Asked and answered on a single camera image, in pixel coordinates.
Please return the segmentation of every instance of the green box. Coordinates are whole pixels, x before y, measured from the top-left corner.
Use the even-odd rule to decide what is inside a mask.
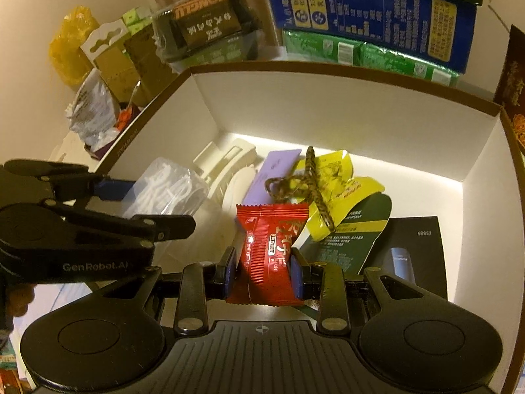
[[[445,86],[455,86],[460,75],[448,68],[371,43],[364,43],[364,46],[361,48],[361,61],[362,66],[365,68],[424,78]]]
[[[127,27],[150,18],[151,10],[148,7],[135,7],[122,15],[122,20]]]
[[[144,20],[141,20],[138,23],[135,23],[134,25],[129,25],[128,30],[131,33],[131,35],[135,35],[139,31],[142,31],[144,28],[146,28],[148,25],[151,24],[151,18],[146,18]]]
[[[258,56],[259,31],[230,35],[215,41],[203,50],[180,61],[169,62],[172,70],[181,73],[186,68],[211,63],[240,62],[256,60]]]
[[[283,30],[283,44],[289,54],[313,62],[335,62],[361,66],[363,42],[333,35]]]

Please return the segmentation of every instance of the metal screw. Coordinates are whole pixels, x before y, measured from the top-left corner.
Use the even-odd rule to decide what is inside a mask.
[[[177,324],[182,330],[197,330],[204,326],[204,323],[200,318],[186,317],[179,321]]]
[[[153,243],[149,240],[142,240],[140,245],[146,249],[151,249],[153,247]]]
[[[337,332],[345,329],[348,324],[339,317],[328,317],[321,322],[321,326],[331,332]]]

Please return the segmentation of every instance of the yellow packaging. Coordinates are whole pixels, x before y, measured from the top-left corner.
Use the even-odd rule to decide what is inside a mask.
[[[352,160],[350,154],[344,150],[316,157],[316,168],[319,192],[323,196],[336,227],[357,203],[372,194],[385,190],[383,185],[371,177],[352,178],[354,174]],[[296,164],[294,174],[301,175],[304,170],[305,161],[301,160]],[[298,185],[298,180],[290,181],[290,189],[293,190]],[[293,202],[300,203],[304,199],[304,196],[296,196]],[[315,203],[310,204],[306,227],[316,242],[330,234]]]
[[[353,179],[341,180],[335,190],[329,190],[328,194],[321,192],[337,227],[352,208],[368,196],[385,191],[385,187],[371,177],[355,177]],[[323,222],[315,203],[310,204],[309,218],[306,227],[316,242],[321,241],[330,234],[330,230]]]
[[[322,196],[330,196],[330,192],[340,193],[341,180],[347,181],[354,175],[354,166],[350,159],[350,154],[344,150],[332,152],[330,154],[316,157],[317,185]],[[301,176],[305,171],[305,161],[300,160],[293,168],[293,173]],[[299,185],[299,181],[290,181],[290,189],[294,190]],[[300,203],[305,199],[304,196],[296,196],[294,203]]]

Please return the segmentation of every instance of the red candy wrapper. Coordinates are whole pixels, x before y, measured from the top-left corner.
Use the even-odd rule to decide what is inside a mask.
[[[308,204],[237,205],[246,230],[231,304],[302,305],[293,295],[288,264],[293,242],[308,219]]]

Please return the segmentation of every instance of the yellow plastic bag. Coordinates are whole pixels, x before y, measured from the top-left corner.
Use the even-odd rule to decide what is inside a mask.
[[[80,45],[99,26],[91,10],[84,6],[75,7],[64,18],[59,33],[49,44],[49,58],[65,84],[81,85],[93,69]]]

